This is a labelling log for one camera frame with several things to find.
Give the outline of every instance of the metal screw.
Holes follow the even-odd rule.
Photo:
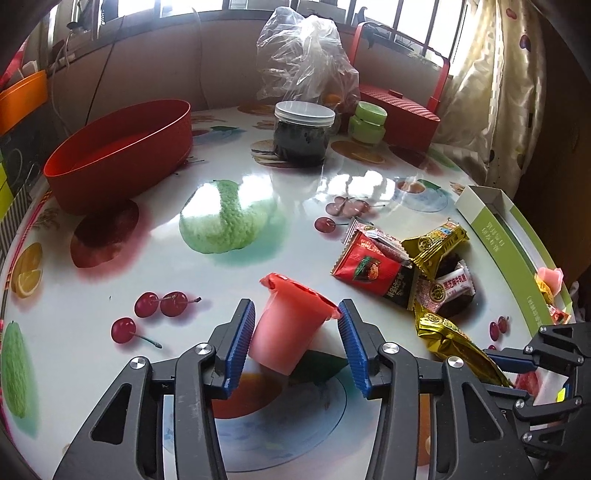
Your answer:
[[[200,343],[195,347],[195,353],[198,355],[207,355],[208,353],[211,353],[212,350],[213,347],[209,343]]]
[[[137,356],[131,359],[129,366],[134,370],[139,370],[140,368],[145,367],[147,363],[148,361],[143,356]]]
[[[397,343],[386,342],[382,345],[382,350],[386,353],[398,353],[400,351],[400,347]]]
[[[462,368],[464,366],[464,360],[455,355],[448,358],[447,363],[453,368]]]

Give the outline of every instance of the beige curtain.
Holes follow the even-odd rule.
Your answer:
[[[480,0],[474,6],[474,33],[463,40],[470,42],[466,60],[446,87],[434,142],[476,181],[513,197],[543,117],[540,21],[527,0]]]

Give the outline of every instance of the candy wrapper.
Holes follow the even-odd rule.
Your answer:
[[[402,265],[410,264],[410,257],[404,250],[400,240],[382,232],[371,223],[365,223],[363,220],[355,217],[349,224],[349,229],[343,243],[346,245],[353,238],[355,233],[362,232],[367,238],[371,239],[372,242],[379,250],[391,260],[394,260]]]
[[[459,223],[448,219],[427,235],[404,240],[402,246],[421,272],[434,280],[441,259],[465,240],[468,240],[466,231]]]
[[[388,258],[360,231],[350,238],[331,274],[408,310],[413,307],[417,269]]]
[[[548,305],[548,311],[552,317],[552,323],[555,325],[564,325],[570,320],[570,315],[568,313],[557,309],[554,305]]]
[[[417,300],[433,313],[437,313],[444,303],[460,295],[475,293],[472,276],[463,260],[459,261],[453,272],[433,281],[419,278],[417,283]]]
[[[546,285],[546,283],[544,283],[538,275],[535,276],[535,283],[538,285],[545,302],[548,305],[554,305],[554,296],[552,295],[552,290],[550,290],[550,287]]]
[[[414,304],[417,335],[427,342],[427,349],[442,360],[452,355],[463,359],[482,382],[512,387],[505,374],[482,350],[449,320]]]

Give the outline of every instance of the printed lemon slice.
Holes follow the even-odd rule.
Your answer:
[[[43,249],[39,242],[31,244],[23,250],[12,270],[11,288],[13,292],[17,291],[18,277],[21,273],[39,268],[42,259]]]
[[[17,280],[17,295],[22,299],[30,297],[41,283],[42,270],[36,269],[21,273]]]

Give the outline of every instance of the window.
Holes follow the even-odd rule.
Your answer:
[[[426,56],[437,59],[433,50],[452,60],[462,26],[472,0],[337,0],[339,8],[348,11],[352,25],[362,18],[386,25],[396,35],[378,30],[380,36]]]
[[[48,41],[53,41],[53,46],[65,40],[70,32],[66,25],[71,21],[81,25],[86,34],[74,35],[69,51],[112,33],[117,27],[109,22],[124,16],[130,17],[131,24],[140,24],[193,11],[274,10],[296,4],[303,15],[316,14],[337,23],[356,26],[359,21],[372,21],[382,26],[374,29],[382,43],[393,41],[441,64],[434,53],[439,52],[453,65],[454,56],[464,53],[464,42],[457,52],[459,39],[463,30],[470,30],[466,20],[472,17],[476,0],[62,0],[49,16],[55,28],[50,28]]]

